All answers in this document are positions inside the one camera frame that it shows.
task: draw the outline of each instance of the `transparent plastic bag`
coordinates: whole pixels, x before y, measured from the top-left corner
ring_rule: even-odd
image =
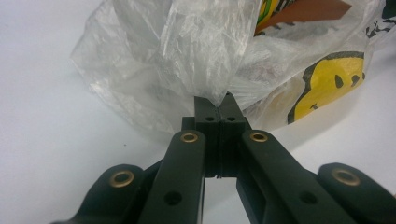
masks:
[[[340,20],[280,23],[253,38],[260,0],[106,0],[71,58],[91,90],[143,130],[175,133],[194,95],[218,105],[226,91],[254,128],[270,130],[295,121],[309,68],[362,52],[366,71],[375,43],[394,33],[385,1],[346,2]]]

